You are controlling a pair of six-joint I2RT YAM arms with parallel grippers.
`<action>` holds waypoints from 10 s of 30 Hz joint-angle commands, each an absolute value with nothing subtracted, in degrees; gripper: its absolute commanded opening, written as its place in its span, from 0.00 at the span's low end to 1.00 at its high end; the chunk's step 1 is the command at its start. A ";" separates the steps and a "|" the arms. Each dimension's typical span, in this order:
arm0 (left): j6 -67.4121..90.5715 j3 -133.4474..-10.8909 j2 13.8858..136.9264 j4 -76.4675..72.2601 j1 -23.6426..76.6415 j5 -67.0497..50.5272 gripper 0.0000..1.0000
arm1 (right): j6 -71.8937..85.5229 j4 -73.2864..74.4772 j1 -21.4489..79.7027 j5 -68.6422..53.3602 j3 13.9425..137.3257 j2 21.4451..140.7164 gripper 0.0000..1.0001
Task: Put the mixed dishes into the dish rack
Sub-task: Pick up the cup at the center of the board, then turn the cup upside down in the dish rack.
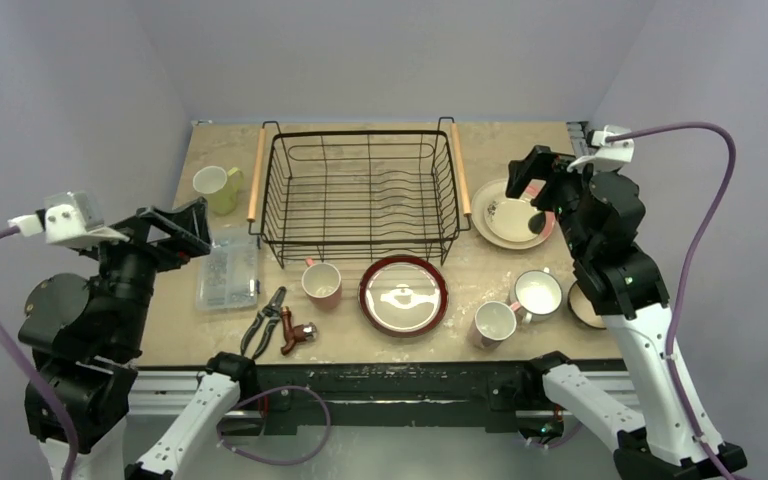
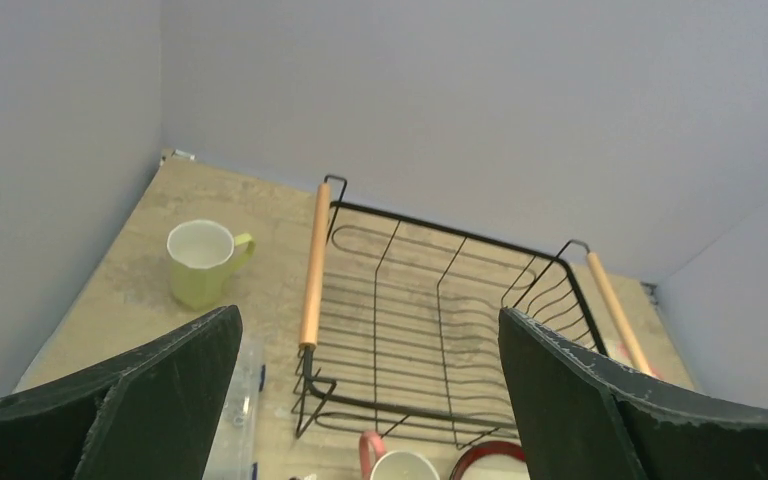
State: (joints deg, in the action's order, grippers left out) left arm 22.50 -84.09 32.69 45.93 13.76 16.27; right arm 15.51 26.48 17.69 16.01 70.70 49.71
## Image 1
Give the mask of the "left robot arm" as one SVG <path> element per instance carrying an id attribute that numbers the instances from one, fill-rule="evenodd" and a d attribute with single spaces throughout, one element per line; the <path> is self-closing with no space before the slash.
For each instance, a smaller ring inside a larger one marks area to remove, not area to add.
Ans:
<path id="1" fill-rule="evenodd" d="M 38 284 L 18 334 L 33 358 L 26 418 L 53 476 L 180 477 L 222 417 L 252 405 L 260 390 L 251 359 L 216 354 L 165 434 L 135 462 L 124 461 L 129 395 L 138 376 L 132 361 L 141 355 L 155 280 L 211 251 L 206 201 L 171 211 L 141 208 L 106 225 L 92 209 L 67 200 L 13 225 L 98 264 L 90 278 L 61 273 Z"/>

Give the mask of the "black wire dish rack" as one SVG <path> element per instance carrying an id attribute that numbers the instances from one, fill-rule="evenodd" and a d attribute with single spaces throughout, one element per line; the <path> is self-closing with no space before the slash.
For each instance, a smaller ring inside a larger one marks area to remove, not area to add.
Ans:
<path id="1" fill-rule="evenodd" d="M 280 266 L 407 254 L 442 264 L 472 227 L 458 124 L 262 124 L 247 229 Z"/>

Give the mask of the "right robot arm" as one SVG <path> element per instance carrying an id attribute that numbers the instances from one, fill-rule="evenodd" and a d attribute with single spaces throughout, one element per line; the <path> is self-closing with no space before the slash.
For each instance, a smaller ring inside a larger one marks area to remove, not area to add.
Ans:
<path id="1" fill-rule="evenodd" d="M 706 415 L 660 270 L 636 244 L 645 214 L 637 184 L 540 145 L 509 163 L 506 196 L 521 196 L 535 180 L 543 186 L 533 205 L 556 217 L 577 285 L 613 336 L 639 407 L 626 408 L 557 352 L 533 362 L 521 381 L 524 399 L 569 410 L 608 448 L 623 479 L 737 478 L 746 455 Z"/>

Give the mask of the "red rimmed plate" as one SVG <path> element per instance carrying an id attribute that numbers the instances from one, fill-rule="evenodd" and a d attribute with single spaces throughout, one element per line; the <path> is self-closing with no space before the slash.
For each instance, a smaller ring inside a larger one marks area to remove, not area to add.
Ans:
<path id="1" fill-rule="evenodd" d="M 432 331 L 444 319 L 449 300 L 440 271 L 411 255 L 374 262 L 358 286 L 358 302 L 366 320 L 394 338 L 415 338 Z"/>

